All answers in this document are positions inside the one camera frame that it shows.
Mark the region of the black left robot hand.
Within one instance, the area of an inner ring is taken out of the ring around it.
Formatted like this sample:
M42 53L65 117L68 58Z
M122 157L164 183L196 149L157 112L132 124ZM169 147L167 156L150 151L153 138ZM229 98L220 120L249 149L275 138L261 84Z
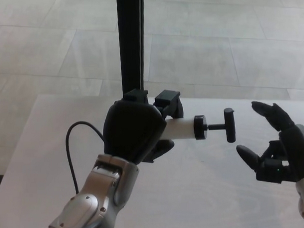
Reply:
M153 163L174 147L171 138L162 138L165 118L183 117L180 92L164 90L148 102L148 91L134 89L109 109L104 127L104 153L136 165Z

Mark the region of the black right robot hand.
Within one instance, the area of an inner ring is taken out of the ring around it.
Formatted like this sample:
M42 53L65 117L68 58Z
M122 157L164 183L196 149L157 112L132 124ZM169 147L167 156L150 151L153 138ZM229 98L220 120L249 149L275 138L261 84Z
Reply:
M278 140L269 141L262 156L244 145L236 146L242 160L255 172L260 182L280 184L304 178L304 126L296 124L276 103L251 102L252 108L279 132Z

